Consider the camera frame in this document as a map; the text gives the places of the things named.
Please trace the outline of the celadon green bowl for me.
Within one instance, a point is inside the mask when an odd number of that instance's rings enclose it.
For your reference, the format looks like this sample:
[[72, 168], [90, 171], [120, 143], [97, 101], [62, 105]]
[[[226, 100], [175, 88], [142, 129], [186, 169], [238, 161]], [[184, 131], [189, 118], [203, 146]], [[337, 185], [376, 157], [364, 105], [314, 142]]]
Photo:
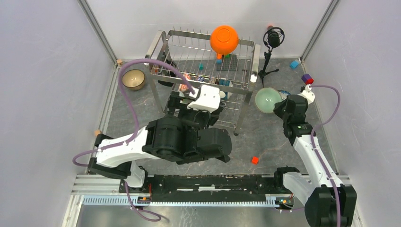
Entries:
[[271, 87], [260, 89], [255, 96], [256, 107], [262, 113], [273, 113], [275, 104], [282, 101], [280, 93]]

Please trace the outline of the brown glazed bowl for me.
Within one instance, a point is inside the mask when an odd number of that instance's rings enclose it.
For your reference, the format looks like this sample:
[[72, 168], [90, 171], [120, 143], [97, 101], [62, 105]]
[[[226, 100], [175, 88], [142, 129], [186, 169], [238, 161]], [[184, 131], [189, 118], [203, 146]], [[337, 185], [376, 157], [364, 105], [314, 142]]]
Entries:
[[132, 91], [142, 89], [145, 82], [144, 72], [138, 69], [129, 70], [122, 76], [122, 84]]

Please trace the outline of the blue white floral bowl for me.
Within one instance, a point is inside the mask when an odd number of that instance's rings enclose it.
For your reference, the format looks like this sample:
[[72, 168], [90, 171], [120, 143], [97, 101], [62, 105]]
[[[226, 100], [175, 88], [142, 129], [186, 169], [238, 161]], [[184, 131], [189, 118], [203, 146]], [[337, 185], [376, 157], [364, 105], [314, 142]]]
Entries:
[[282, 100], [287, 99], [287, 97], [289, 95], [291, 95], [291, 93], [289, 93], [288, 91], [285, 91], [285, 90], [278, 90], [278, 93], [280, 94], [280, 97]]

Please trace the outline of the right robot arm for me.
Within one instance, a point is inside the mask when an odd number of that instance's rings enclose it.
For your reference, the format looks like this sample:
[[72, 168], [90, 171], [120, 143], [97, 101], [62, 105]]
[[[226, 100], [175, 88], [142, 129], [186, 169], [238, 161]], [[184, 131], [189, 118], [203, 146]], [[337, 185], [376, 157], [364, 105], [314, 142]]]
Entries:
[[284, 135], [301, 157], [309, 175], [306, 180], [289, 167], [277, 170], [273, 187], [279, 193], [290, 190], [302, 203], [311, 227], [349, 227], [352, 225], [357, 193], [334, 172], [321, 151], [311, 124], [306, 122], [308, 100], [289, 95], [275, 104], [274, 113], [283, 120]]

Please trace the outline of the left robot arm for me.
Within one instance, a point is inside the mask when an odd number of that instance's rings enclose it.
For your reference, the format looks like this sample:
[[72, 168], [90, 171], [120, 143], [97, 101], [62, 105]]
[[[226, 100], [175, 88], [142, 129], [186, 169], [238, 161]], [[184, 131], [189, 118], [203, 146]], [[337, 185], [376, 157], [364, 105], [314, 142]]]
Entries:
[[182, 100], [170, 96], [167, 114], [141, 128], [132, 141], [128, 140], [130, 135], [113, 139], [98, 134], [97, 153], [89, 161], [89, 172], [119, 179], [141, 193], [148, 188], [148, 173], [136, 160], [163, 159], [183, 165], [215, 158], [227, 163], [232, 151], [230, 135], [213, 127], [225, 103], [219, 101], [211, 112], [188, 108]]

